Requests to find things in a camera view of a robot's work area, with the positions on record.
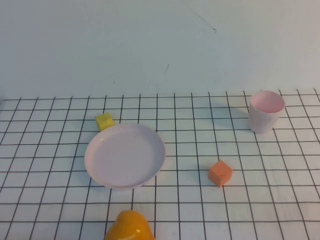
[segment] pink plate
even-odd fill
[[[91,140],[84,164],[99,184],[125,189],[152,179],[165,157],[164,142],[155,131],[140,124],[119,124],[99,132]]]

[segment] yellow bell pepper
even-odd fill
[[[155,240],[155,238],[142,214],[124,210],[116,217],[104,240]]]

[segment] pink cup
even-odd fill
[[[251,97],[249,127],[257,134],[270,131],[285,108],[285,100],[273,91],[260,91]]]

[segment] sponge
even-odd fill
[[[114,125],[114,121],[112,121],[112,117],[108,112],[96,116],[95,121],[100,131]]]
[[[210,167],[208,178],[220,188],[231,179],[232,172],[232,168],[220,160]]]

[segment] grid paper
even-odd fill
[[[0,111],[0,239],[102,240],[122,210],[156,240],[319,240],[320,96],[279,91],[273,131],[247,126],[250,93],[7,99]],[[161,171],[134,190],[87,174],[95,116],[139,123],[165,142]],[[233,168],[222,188],[218,160]]]

